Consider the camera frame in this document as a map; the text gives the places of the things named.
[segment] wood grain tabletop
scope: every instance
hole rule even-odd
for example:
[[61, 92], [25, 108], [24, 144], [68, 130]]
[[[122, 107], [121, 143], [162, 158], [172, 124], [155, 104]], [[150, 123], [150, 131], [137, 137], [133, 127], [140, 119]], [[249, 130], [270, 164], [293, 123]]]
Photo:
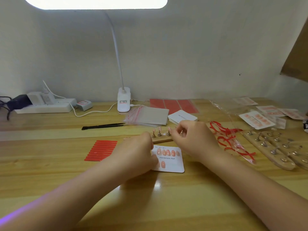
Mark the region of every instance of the wood grain tabletop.
[[[275, 105], [266, 98], [253, 98], [259, 105]], [[229, 117], [208, 100], [194, 100], [200, 121], [218, 121], [233, 128]], [[105, 111], [113, 103], [94, 103], [92, 110]], [[96, 162], [84, 161], [96, 140], [116, 140], [153, 129], [124, 126], [81, 131], [83, 126], [120, 123], [114, 106], [108, 113], [77, 118], [73, 112], [60, 114], [11, 114], [0, 110], [0, 217], [50, 192], [89, 169]], [[308, 152], [302, 122], [287, 117], [282, 130]], [[240, 118], [234, 124], [248, 125]], [[286, 171], [271, 163], [243, 136], [238, 140], [256, 152], [256, 165], [241, 156], [243, 163], [308, 199], [308, 171], [296, 167]], [[174, 142], [162, 146], [176, 146]], [[185, 173], [150, 171], [127, 181], [99, 201], [74, 230], [267, 230], [262, 222], [216, 175], [183, 152]]]

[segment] black tweezers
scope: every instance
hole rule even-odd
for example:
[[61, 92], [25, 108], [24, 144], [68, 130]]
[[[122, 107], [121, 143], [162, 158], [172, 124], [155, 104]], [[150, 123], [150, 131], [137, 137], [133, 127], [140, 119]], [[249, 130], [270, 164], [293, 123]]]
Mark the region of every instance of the black tweezers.
[[127, 126], [125, 123], [114, 123], [114, 124], [106, 124], [106, 125], [98, 125], [98, 126], [84, 126], [81, 130], [88, 129], [99, 129], [99, 128], [109, 128], [109, 127], [118, 127], [118, 126]]

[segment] power strip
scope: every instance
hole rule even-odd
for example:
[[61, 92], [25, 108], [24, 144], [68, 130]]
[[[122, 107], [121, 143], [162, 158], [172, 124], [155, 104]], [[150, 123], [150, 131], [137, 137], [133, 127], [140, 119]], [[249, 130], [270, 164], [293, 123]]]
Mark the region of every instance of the power strip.
[[29, 105], [23, 109], [16, 109], [18, 114], [23, 113], [69, 113], [72, 106], [77, 104], [76, 99], [56, 99], [57, 103], [52, 105]]

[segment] lamp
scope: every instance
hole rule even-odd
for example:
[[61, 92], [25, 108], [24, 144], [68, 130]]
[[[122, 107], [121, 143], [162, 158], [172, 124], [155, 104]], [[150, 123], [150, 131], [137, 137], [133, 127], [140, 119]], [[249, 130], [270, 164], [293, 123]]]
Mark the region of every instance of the lamp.
[[[29, 4], [43, 10], [98, 10], [98, 9], [160, 9], [168, 0], [26, 0]], [[128, 87], [124, 87], [121, 63], [114, 27], [109, 15], [105, 12], [109, 21], [115, 54], [121, 79], [121, 88], [118, 91], [118, 113], [125, 114], [130, 110], [131, 93]]]

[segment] hand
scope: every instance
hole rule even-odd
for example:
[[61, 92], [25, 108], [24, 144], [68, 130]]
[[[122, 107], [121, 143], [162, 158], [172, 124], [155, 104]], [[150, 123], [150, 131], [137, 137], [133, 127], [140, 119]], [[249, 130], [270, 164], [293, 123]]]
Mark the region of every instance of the hand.
[[171, 136], [181, 149], [202, 163], [221, 151], [215, 136], [204, 122], [181, 121], [171, 131]]
[[111, 158], [119, 163], [129, 178], [136, 177], [151, 170], [158, 164], [156, 155], [151, 155], [153, 142], [149, 132], [125, 139], [117, 145]]

